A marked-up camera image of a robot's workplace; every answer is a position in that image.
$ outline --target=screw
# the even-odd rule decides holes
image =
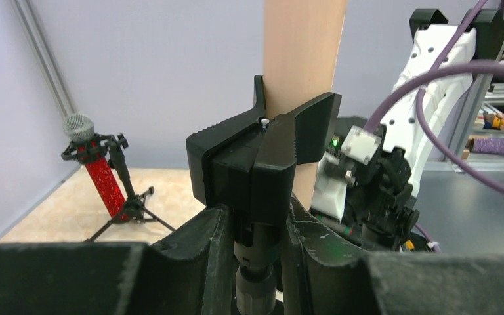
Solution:
[[[354,185],[355,182],[356,182],[356,178],[354,178],[354,176],[352,176],[352,172],[351,171],[347,171],[345,173],[345,182],[349,185]]]
[[[262,127],[267,128],[270,123],[270,120],[267,118],[262,118],[260,119],[260,123],[262,124]]]

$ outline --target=gray wall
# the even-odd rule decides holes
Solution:
[[[0,1],[0,234],[75,165],[60,116],[8,1]]]
[[[261,0],[33,2],[75,106],[98,132],[125,133],[131,166],[185,168],[190,133],[251,106]],[[412,47],[414,9],[460,22],[475,3],[349,0],[334,84],[341,115],[368,116],[389,94]]]

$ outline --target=robotic arm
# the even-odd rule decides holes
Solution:
[[[425,73],[457,30],[439,16],[437,23],[415,28],[413,47],[394,90]],[[478,58],[477,41],[485,28],[467,30],[443,66]],[[425,87],[424,114],[435,134],[442,130],[455,104],[473,83],[456,75]],[[362,129],[359,117],[340,118],[335,135],[318,167],[312,201],[314,212],[347,226],[362,227],[362,237],[397,250],[408,238],[419,212],[413,210],[432,143],[416,123],[415,96],[406,95],[381,121],[374,134]]]

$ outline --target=microphone grille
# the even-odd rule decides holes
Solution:
[[[83,114],[71,114],[62,122],[63,133],[74,142],[83,142],[92,139],[94,122]]]

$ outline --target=cable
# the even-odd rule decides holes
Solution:
[[[465,32],[465,30],[470,26],[472,21],[476,18],[476,16],[478,15],[478,13],[482,9],[482,7],[486,4],[486,2],[487,2],[487,0],[479,0],[479,2],[476,4],[476,6],[474,6],[474,8],[468,13],[466,18],[463,19],[463,21],[461,22],[459,27],[457,27],[457,30],[455,31],[455,33],[453,34],[451,39],[447,42],[447,44],[445,45],[443,50],[437,56],[434,64],[430,67],[430,71],[438,69],[440,67],[440,65],[443,63],[443,61],[445,61],[445,59],[447,58],[447,55],[455,47],[455,44],[459,41],[459,39],[461,38],[461,36]],[[503,9],[503,7],[504,7],[504,2],[501,4],[500,8]],[[427,130],[430,130],[430,128],[426,124],[426,127],[428,127],[428,128],[427,128],[427,130],[425,130],[424,126],[422,126],[422,122],[421,122],[421,120],[423,120],[424,121],[423,123],[426,123],[426,120],[423,117],[423,115],[422,116],[418,115],[418,107],[420,105],[420,107],[422,108],[422,100],[423,100],[424,94],[425,93],[424,93],[423,89],[418,90],[418,93],[416,95],[416,101],[417,101],[416,108],[417,108],[417,118],[421,123],[422,130],[428,135]],[[384,108],[382,106],[378,107],[378,109],[376,109],[376,111],[372,114],[370,119],[368,119],[368,122],[364,125],[364,129],[366,131],[373,133],[373,131],[379,125],[379,122],[383,119],[383,117],[385,116],[385,114],[389,110],[390,110],[390,108]],[[424,228],[422,228],[422,226],[420,224],[417,224],[416,227],[417,227],[418,231],[420,231],[420,233],[422,233],[422,235],[426,238],[426,240],[428,241],[428,244],[429,245],[432,244],[431,249],[436,253],[441,252],[439,245],[437,244],[437,242],[435,242],[433,240],[433,238],[430,236],[430,234],[428,232],[426,232],[426,230]]]
[[[468,13],[466,18],[464,18],[463,21],[461,21],[460,25],[457,27],[457,30],[455,31],[455,33],[453,34],[451,39],[447,42],[447,44],[445,45],[443,50],[440,52],[440,54],[436,58],[436,61],[434,61],[434,64],[430,67],[430,71],[435,70],[435,69],[439,69],[441,64],[447,59],[447,55],[455,47],[455,44],[457,44],[459,39],[461,39],[461,36],[463,36],[463,34],[465,33],[465,30],[470,26],[470,24],[476,18],[478,13],[480,13],[480,10],[482,10],[482,8],[486,4],[486,2],[488,2],[488,0],[479,0],[478,3],[474,6],[474,8]],[[500,4],[499,8],[504,11],[504,0]],[[425,95],[426,95],[426,91],[424,89],[418,90],[418,92],[416,94],[416,101],[415,101],[416,109],[415,110],[416,110],[416,117],[420,123],[420,127],[422,128],[422,130],[424,131],[426,136],[428,138],[430,138],[431,136],[434,136],[434,133],[431,131],[430,127],[428,126],[428,123],[426,122],[426,118],[424,117],[423,100],[424,100]],[[422,235],[428,241],[428,246],[435,253],[440,253],[441,248],[440,248],[438,242],[435,241],[434,238],[428,232],[426,232],[426,230],[422,226],[417,225],[416,227],[417,227],[418,231],[420,231],[420,233],[422,233]]]
[[[417,223],[415,225],[415,227],[420,232],[420,234],[422,234],[422,236],[424,236],[424,238],[426,239],[426,242],[428,242],[428,247],[430,247],[430,249],[432,251],[434,251],[435,253],[442,252],[442,250],[440,248],[440,244],[437,241],[434,241],[432,236],[430,236],[430,234],[420,224]]]
[[[448,67],[444,67],[444,68],[439,68],[437,70],[429,71],[429,72],[424,73],[424,74],[422,74],[422,75],[420,75],[410,81],[407,81],[401,87],[397,88],[395,91],[393,91],[393,93],[391,93],[381,103],[379,108],[384,109],[383,111],[385,112],[385,111],[389,110],[389,108],[392,108],[393,105],[395,103],[397,103],[401,98],[403,98],[405,95],[407,95],[411,91],[415,90],[416,88],[419,88],[423,85],[426,85],[436,79],[441,79],[443,77],[449,77],[449,76],[459,75],[459,74],[493,74],[493,75],[500,75],[500,76],[504,77],[504,65],[499,64],[498,62],[495,62],[495,61],[490,61],[490,60],[475,60],[475,61],[469,62],[468,64],[448,66]],[[419,123],[421,124],[422,129],[427,134],[430,141],[445,156],[450,158],[462,170],[464,170],[467,174],[474,177],[475,179],[479,180],[482,184],[485,184],[486,186],[504,194],[504,184],[501,184],[491,178],[488,178],[484,175],[481,175],[477,170],[470,167],[462,159],[457,157],[453,152],[449,151],[445,145],[440,143],[437,136],[434,135],[432,133],[432,131],[429,129],[429,126],[427,125],[427,123],[425,123],[425,119],[423,118],[423,115],[421,115],[420,117],[422,117],[422,119],[419,119]]]

